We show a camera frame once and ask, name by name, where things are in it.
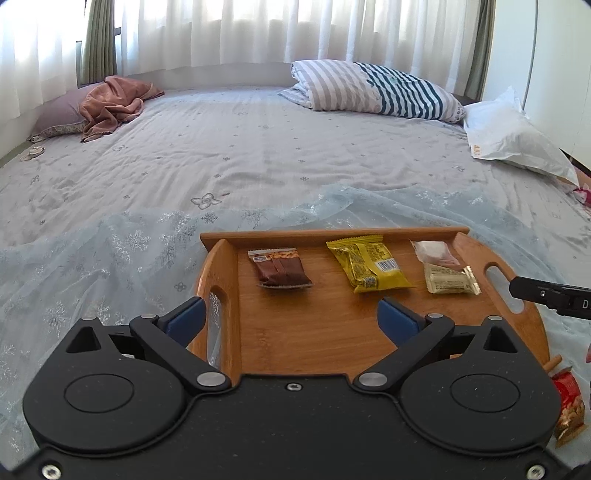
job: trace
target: tray handle hole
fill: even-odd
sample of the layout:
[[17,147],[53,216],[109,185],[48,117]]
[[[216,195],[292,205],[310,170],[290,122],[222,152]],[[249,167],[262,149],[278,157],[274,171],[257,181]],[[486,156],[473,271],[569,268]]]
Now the tray handle hole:
[[521,313],[525,308],[525,304],[521,299],[515,299],[509,292],[509,280],[505,277],[505,274],[499,269],[499,267],[492,265],[486,269],[486,278],[495,288],[497,293],[501,296],[507,308],[513,313]]
[[220,370],[222,364],[223,304],[215,293],[209,294],[207,305],[207,363]]

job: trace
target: purple pillow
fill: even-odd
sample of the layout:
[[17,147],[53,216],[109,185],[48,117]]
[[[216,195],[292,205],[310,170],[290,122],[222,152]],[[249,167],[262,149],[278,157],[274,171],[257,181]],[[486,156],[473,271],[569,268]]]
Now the purple pillow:
[[41,107],[41,116],[33,127],[29,141],[36,143],[58,135],[82,133],[85,119],[78,112],[78,106],[86,95],[99,84],[94,83],[78,90],[71,90],[61,97],[45,103]]

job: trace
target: green curtain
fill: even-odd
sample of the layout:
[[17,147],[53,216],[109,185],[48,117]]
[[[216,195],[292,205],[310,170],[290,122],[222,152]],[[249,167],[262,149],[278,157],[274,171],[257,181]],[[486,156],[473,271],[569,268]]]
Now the green curtain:
[[90,0],[87,4],[88,25],[80,65],[82,85],[102,82],[117,73],[114,3],[115,0]]
[[472,68],[466,85],[468,98],[480,100],[484,81],[486,78],[486,69],[488,66],[488,57],[492,41],[492,27],[495,19],[495,0],[480,0],[480,16],[478,17],[478,30],[476,32],[476,45],[474,47],[474,58]]

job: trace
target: pillow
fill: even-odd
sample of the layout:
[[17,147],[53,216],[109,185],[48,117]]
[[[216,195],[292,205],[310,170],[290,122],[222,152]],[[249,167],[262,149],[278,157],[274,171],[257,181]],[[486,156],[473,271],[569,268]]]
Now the pillow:
[[81,134],[84,130],[85,119],[78,112],[78,105],[99,84],[95,83],[78,90],[71,90],[61,97],[45,103],[41,107],[41,116],[37,119],[28,140],[36,143],[58,135]]
[[466,105],[465,110],[472,157],[503,160],[579,186],[572,163],[530,123],[512,87],[495,100]]
[[279,93],[312,110],[349,110],[456,123],[464,107],[440,86],[380,65],[343,60],[291,64],[298,83]]

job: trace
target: light blue tulle fabric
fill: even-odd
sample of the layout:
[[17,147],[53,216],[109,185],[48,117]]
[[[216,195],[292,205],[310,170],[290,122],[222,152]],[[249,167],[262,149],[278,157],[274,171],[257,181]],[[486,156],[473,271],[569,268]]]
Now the light blue tulle fabric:
[[[138,210],[58,238],[0,250],[0,462],[13,468],[37,448],[20,401],[73,323],[97,315],[106,325],[124,324],[138,314],[162,314],[178,306],[192,295],[206,257],[201,232],[445,225],[470,227],[470,234],[518,275],[563,282],[545,243],[476,190],[439,195],[415,187],[375,193],[327,186],[315,202],[289,211]],[[590,323],[545,308],[541,312],[551,352],[573,365],[588,407],[591,372],[584,354]],[[215,363],[217,316],[211,320],[208,355]],[[589,461],[589,430],[556,455],[571,466]]]

